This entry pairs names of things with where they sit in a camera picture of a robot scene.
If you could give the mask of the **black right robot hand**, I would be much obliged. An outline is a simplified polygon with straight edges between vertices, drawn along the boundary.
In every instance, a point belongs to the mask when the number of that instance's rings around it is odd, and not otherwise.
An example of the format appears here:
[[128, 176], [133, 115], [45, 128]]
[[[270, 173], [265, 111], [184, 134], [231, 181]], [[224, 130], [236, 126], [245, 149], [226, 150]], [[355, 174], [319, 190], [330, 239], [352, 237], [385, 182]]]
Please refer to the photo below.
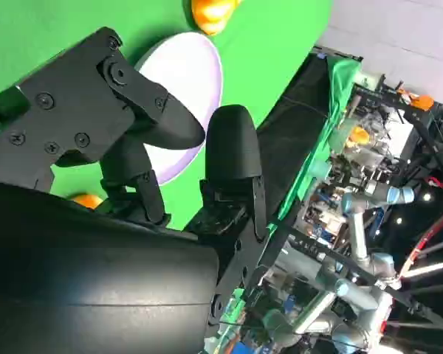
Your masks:
[[[199, 353], [267, 241], [247, 109], [203, 128], [121, 43], [100, 28], [0, 92], [0, 353]], [[206, 147], [182, 231], [147, 145]]]

